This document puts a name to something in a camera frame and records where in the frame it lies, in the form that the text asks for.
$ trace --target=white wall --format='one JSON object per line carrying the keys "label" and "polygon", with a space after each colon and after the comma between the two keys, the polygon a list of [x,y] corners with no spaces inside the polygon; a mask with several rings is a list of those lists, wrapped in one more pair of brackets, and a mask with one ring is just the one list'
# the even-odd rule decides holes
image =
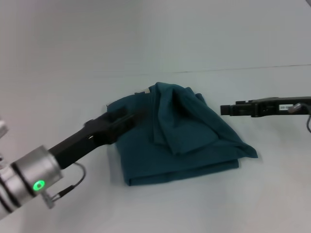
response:
{"label": "white wall", "polygon": [[[0,114],[10,127],[0,150],[12,162],[50,148],[158,81],[192,87],[217,113],[236,100],[309,96],[310,21],[304,0],[0,0]],[[114,148],[101,147],[55,209],[32,200],[1,232],[310,232],[306,116],[224,119],[259,159],[127,187]],[[81,175],[64,174],[52,193]]]}

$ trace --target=green led light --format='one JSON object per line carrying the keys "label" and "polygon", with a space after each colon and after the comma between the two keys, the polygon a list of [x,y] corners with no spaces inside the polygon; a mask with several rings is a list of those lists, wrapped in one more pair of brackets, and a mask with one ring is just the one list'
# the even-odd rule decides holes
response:
{"label": "green led light", "polygon": [[39,191],[40,189],[42,189],[45,186],[45,182],[43,180],[37,181],[34,186],[33,189],[34,191]]}

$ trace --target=metal cylinder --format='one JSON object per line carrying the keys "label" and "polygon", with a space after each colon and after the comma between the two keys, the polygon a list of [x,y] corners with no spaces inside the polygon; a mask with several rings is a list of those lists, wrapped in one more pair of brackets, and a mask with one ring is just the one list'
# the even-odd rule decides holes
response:
{"label": "metal cylinder", "polygon": [[57,161],[43,146],[0,169],[0,220],[61,178]]}

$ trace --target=wire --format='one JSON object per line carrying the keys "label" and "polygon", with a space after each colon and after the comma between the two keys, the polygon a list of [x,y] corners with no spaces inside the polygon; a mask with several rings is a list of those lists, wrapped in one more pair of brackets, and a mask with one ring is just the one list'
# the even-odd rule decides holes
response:
{"label": "wire", "polygon": [[86,168],[85,168],[85,166],[83,166],[82,164],[77,163],[77,162],[76,162],[76,163],[73,163],[73,164],[79,166],[79,167],[82,169],[82,171],[83,171],[82,178],[81,178],[81,179],[78,181],[78,183],[76,183],[75,185],[70,185],[69,187],[65,188],[63,191],[60,191],[59,193],[57,193],[56,195],[54,195],[54,196],[52,197],[52,201],[53,201],[53,202],[55,202],[55,201],[61,199],[64,195],[66,195],[67,193],[71,192],[74,188],[76,188],[79,184],[81,184],[82,181],[85,179],[85,177],[86,177]]}
{"label": "wire", "polygon": [[308,131],[311,133],[310,121],[311,121],[311,115],[309,116],[309,118],[308,118],[308,120],[307,120],[307,129],[308,129]]}
{"label": "wire", "polygon": [[77,165],[77,166],[79,166],[81,169],[82,169],[82,171],[83,171],[83,175],[82,175],[82,178],[78,181],[78,183],[76,183],[75,185],[74,185],[74,187],[77,187],[79,184],[81,184],[82,183],[82,181],[85,179],[85,177],[86,177],[86,167],[85,166],[83,166],[82,164],[80,164],[80,163],[74,163],[75,165]]}
{"label": "wire", "polygon": [[308,120],[307,120],[307,129],[308,129],[308,131],[311,133],[311,129],[310,129],[311,106],[308,105],[308,104],[305,104],[305,103],[300,103],[300,105],[301,105],[302,107],[305,107],[305,108],[308,110],[308,112],[309,112],[309,118],[308,118]]}

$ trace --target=green towel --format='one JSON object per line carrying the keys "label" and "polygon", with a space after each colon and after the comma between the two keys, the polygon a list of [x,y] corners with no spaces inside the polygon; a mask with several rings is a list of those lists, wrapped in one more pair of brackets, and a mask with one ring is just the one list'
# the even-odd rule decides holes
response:
{"label": "green towel", "polygon": [[146,119],[119,138],[128,185],[163,183],[238,168],[238,159],[257,158],[255,149],[205,103],[201,94],[175,84],[156,83],[108,106],[145,109]]}

